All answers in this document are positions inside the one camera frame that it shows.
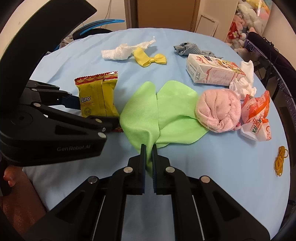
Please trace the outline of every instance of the lime green fabric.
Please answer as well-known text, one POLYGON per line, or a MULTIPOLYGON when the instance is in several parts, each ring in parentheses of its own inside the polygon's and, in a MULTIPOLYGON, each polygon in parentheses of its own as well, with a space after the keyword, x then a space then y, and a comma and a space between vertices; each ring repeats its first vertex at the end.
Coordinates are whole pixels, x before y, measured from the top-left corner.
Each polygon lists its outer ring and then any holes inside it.
POLYGON ((154 143, 164 147, 169 143, 190 144, 208 129, 195 116, 197 93, 178 81, 168 81, 156 94, 155 85, 145 82, 126 103, 120 125, 129 142, 140 152, 145 144, 146 169, 152 173, 151 150, 154 143))

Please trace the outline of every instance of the white carton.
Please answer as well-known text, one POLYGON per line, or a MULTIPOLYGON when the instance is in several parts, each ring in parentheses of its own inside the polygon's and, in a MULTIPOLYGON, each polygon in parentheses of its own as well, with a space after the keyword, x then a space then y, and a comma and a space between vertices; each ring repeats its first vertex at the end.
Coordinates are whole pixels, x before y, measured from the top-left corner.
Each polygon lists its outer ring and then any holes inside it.
POLYGON ((226 85, 246 74, 234 63, 205 55, 189 54, 186 70, 194 83, 226 85))

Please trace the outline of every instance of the yellow bow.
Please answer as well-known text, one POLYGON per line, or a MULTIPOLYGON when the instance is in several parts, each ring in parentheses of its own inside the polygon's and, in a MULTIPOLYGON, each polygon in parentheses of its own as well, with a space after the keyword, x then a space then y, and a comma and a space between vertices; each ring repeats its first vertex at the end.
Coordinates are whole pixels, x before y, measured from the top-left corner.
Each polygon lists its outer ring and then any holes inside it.
POLYGON ((153 62, 166 64, 166 57, 163 54, 158 53, 153 58, 150 58, 140 47, 133 52, 133 55, 135 56, 137 63, 143 67, 147 67, 153 62))

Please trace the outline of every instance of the light blue tablecloth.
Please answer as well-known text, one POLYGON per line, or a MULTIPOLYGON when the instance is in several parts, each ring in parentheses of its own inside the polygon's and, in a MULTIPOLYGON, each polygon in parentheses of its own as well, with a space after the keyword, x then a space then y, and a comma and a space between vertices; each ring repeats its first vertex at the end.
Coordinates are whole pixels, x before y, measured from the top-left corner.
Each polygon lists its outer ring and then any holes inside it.
MULTIPOLYGON (((242 60, 225 43, 209 36, 171 29, 128 29, 93 35, 70 43, 44 57, 31 79, 58 85, 61 90, 78 95, 75 78, 118 71, 114 104, 119 112, 145 81, 153 82, 157 91, 168 80, 180 81, 198 94, 209 88, 222 88, 192 83, 185 69, 186 57, 180 57, 173 48, 185 41, 196 43, 202 50, 211 50, 216 56, 223 56, 238 66, 242 60), (101 50, 115 49, 122 43, 136 45, 150 41, 153 36, 156 43, 145 52, 148 56, 164 54, 168 61, 166 65, 152 63, 143 68, 136 63, 134 57, 112 61, 104 60, 101 56, 101 50)), ((254 78, 256 96, 260 96, 265 89, 255 75, 254 78)), ((76 110, 59 108, 79 113, 76 110)), ((188 176, 210 176, 261 222, 273 237, 278 232, 287 205, 290 167, 287 158, 283 175, 275 175, 274 160, 278 148, 281 145, 287 148, 287 141, 273 102, 270 104, 268 119, 272 136, 268 142, 252 141, 241 136, 239 131, 220 134, 209 131, 191 145, 170 144, 159 149, 159 154, 168 157, 172 166, 181 169, 188 176)), ((99 157, 25 168, 48 209, 52 209, 87 177, 110 176, 117 169, 126 166, 129 157, 137 155, 124 133, 111 133, 107 136, 108 140, 99 157)), ((122 240, 174 240, 170 196, 156 196, 153 193, 152 179, 148 175, 145 191, 143 196, 127 197, 122 240)))

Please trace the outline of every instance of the gray cloth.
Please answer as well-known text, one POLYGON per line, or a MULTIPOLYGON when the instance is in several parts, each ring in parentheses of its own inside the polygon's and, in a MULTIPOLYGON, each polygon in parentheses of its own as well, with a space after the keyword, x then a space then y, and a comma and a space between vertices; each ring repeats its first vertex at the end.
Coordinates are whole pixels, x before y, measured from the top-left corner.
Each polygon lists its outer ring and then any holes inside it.
POLYGON ((174 46, 175 50, 177 51, 178 55, 189 55, 190 53, 192 54, 201 54, 201 55, 206 55, 214 58, 222 58, 222 57, 216 57, 215 54, 211 51, 205 51, 205 50, 200 50, 196 44, 190 43, 190 42, 185 42, 180 45, 174 46))

